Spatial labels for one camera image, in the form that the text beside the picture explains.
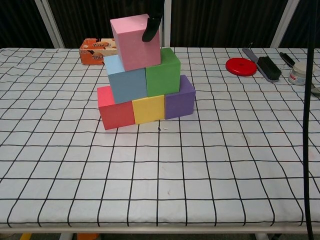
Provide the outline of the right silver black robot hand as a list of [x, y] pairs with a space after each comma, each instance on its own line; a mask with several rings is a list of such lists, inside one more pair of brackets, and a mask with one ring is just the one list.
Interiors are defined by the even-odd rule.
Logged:
[[148, 43], [148, 42], [152, 41], [153, 38], [156, 36], [156, 34], [159, 30], [159, 26], [160, 26], [162, 17], [163, 17], [162, 15], [148, 17], [147, 25], [146, 25], [146, 28], [145, 28], [144, 33], [142, 35], [142, 41], [144, 43]]

